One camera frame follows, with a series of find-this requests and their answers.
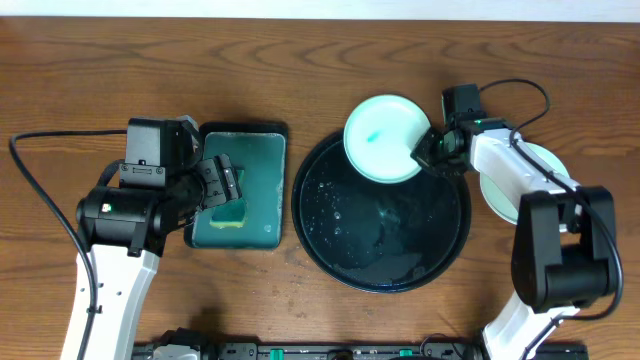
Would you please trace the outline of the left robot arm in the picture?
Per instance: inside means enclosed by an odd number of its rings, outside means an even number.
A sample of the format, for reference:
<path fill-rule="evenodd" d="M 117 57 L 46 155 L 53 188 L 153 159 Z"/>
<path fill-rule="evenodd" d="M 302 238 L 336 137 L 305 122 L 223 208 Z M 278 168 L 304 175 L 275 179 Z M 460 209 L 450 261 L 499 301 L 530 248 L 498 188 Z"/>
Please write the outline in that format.
<path fill-rule="evenodd" d="M 204 158 L 188 116 L 132 118 L 124 158 L 76 209 L 80 252 L 64 359 L 128 359 L 167 236 L 241 196 L 227 155 Z"/>

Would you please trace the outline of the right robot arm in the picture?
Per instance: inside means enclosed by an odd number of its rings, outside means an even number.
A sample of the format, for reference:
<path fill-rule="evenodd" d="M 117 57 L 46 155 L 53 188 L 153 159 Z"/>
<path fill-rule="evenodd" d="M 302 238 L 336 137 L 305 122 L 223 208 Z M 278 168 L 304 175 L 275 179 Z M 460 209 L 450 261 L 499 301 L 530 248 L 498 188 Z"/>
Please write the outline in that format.
<path fill-rule="evenodd" d="M 608 190 L 555 172 L 498 118 L 458 121 L 446 132 L 430 128 L 411 156 L 434 175 L 473 169 L 489 177 L 518 210 L 514 293 L 466 358 L 527 359 L 563 322 L 600 320 L 617 309 L 624 276 Z M 606 296 L 606 309 L 582 314 Z"/>

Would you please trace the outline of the yellow green sponge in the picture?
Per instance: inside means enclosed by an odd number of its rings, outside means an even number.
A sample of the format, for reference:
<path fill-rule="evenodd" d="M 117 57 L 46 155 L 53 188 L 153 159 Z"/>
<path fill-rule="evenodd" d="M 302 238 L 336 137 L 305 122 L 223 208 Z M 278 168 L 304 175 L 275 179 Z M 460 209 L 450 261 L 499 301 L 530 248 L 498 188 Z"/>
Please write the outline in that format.
<path fill-rule="evenodd" d="M 243 197 L 213 209 L 209 224 L 216 229 L 242 228 L 246 223 L 247 204 Z"/>

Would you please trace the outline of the mint green plate with stain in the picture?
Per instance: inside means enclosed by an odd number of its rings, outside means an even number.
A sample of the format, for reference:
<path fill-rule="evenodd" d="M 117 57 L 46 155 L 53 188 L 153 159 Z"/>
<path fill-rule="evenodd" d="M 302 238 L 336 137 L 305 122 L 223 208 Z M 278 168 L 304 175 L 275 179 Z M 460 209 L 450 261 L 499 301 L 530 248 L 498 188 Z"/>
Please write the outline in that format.
<path fill-rule="evenodd" d="M 527 142 L 526 145 L 555 172 L 565 177 L 569 176 L 568 169 L 562 161 L 548 149 L 534 143 Z M 485 174 L 480 174 L 480 189 L 488 206 L 503 220 L 515 225 L 517 223 L 518 210 L 513 206 L 507 196 L 498 186 Z"/>

